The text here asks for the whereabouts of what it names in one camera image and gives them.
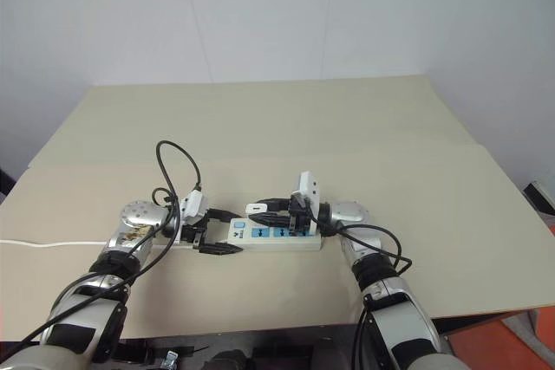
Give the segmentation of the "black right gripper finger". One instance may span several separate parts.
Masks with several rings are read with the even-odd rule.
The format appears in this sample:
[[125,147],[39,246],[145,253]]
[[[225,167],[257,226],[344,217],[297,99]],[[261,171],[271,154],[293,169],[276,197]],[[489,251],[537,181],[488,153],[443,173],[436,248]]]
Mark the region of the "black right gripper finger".
[[258,201],[266,205],[267,211],[288,211],[290,208],[290,198],[265,198]]
[[265,226],[289,226],[291,217],[266,211],[253,214],[252,221]]

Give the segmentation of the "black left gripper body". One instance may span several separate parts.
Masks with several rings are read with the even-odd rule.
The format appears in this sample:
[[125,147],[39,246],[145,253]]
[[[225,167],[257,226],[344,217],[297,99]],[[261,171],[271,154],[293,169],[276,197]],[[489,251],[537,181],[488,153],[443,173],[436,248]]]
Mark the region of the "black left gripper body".
[[185,217],[181,221],[181,242],[190,243],[199,253],[216,253],[214,243],[206,242],[207,226],[211,219],[216,217],[214,209],[208,209],[203,216]]

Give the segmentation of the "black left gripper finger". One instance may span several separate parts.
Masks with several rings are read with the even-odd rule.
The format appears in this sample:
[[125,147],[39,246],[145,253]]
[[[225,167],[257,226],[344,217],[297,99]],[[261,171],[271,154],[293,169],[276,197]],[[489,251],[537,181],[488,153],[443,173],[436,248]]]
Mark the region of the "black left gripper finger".
[[203,243],[198,251],[202,254],[226,256],[241,252],[243,249],[230,243]]
[[226,224],[229,224],[235,218],[239,218],[239,214],[214,208],[211,208],[207,211],[207,216],[209,219],[218,220],[221,223]]

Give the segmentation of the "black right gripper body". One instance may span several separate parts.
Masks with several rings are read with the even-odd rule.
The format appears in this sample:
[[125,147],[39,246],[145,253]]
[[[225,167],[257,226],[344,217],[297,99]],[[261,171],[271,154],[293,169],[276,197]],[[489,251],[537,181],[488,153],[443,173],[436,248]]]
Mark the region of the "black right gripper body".
[[295,191],[291,194],[288,212],[290,215],[289,230],[293,234],[316,233],[316,193]]

